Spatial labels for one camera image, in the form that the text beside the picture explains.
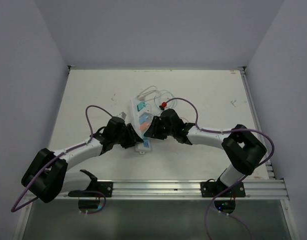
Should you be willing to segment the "orange charger plug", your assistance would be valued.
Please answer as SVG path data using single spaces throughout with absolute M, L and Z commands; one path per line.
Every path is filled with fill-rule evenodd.
M 149 122 L 143 122 L 141 125 L 140 125 L 140 132 L 141 133 L 144 133 L 147 131 L 147 129 L 150 127 L 150 123 Z

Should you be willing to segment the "white power strip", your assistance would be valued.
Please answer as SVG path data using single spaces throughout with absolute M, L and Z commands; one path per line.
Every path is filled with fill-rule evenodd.
M 144 136 L 152 122 L 151 109 L 144 101 L 131 99 L 129 101 L 129 113 L 130 122 L 134 130 L 143 140 L 142 143 L 138 143 L 135 146 L 135 151 L 144 155 L 152 150 L 149 138 Z

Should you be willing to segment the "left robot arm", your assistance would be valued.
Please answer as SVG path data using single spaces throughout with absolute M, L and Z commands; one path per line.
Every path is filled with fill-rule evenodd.
M 84 169 L 74 173 L 68 173 L 68 170 L 105 154 L 115 145 L 128 149 L 142 142 L 132 124 L 114 116 L 106 126 L 75 146 L 55 151 L 41 149 L 22 177 L 21 184 L 44 203 L 64 192 L 99 196 L 98 179 L 94 174 Z

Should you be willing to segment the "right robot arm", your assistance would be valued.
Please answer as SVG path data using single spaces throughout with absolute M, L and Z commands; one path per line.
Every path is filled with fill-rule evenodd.
M 238 124 L 228 131 L 203 131 L 195 123 L 183 122 L 173 109 L 167 109 L 160 116 L 155 116 L 144 136 L 159 140 L 173 137 L 181 144 L 205 145 L 224 150 L 230 165 L 213 187 L 224 197 L 234 191 L 236 182 L 254 172 L 267 153 L 266 147 L 244 125 Z

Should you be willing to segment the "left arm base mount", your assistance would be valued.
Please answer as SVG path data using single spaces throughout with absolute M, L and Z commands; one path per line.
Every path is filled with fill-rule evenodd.
M 85 215 L 97 214 L 107 205 L 107 198 L 112 196 L 113 183 L 111 181 L 98 181 L 91 172 L 81 169 L 79 173 L 87 177 L 87 186 L 83 189 L 74 189 L 68 192 L 69 197 L 95 198 L 88 203 L 87 200 L 78 201 L 78 209 Z

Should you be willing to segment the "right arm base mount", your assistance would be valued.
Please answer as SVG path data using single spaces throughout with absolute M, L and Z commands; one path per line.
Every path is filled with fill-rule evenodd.
M 203 198 L 214 198 L 227 188 L 228 187 L 221 183 L 220 180 L 209 179 L 200 182 L 200 192 Z M 224 214 L 232 214 L 236 209 L 236 198 L 245 197 L 245 187 L 244 184 L 240 182 L 219 196 L 219 198 L 225 198 L 225 200 L 215 199 L 212 204 L 217 211 Z

